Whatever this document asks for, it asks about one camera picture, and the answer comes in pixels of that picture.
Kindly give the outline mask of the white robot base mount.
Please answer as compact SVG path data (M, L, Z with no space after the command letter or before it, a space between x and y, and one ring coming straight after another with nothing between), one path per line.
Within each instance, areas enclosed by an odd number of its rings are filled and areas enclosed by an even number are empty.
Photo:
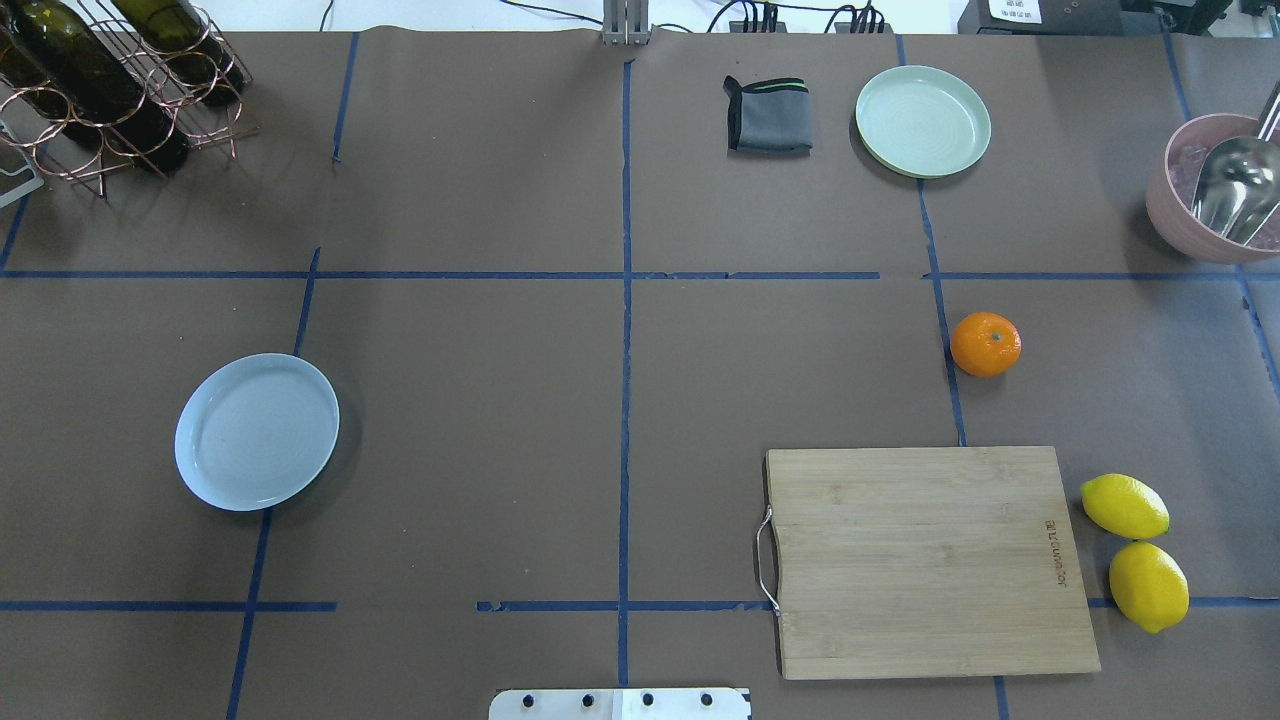
M751 719L750 691L731 687L508 689L489 719Z

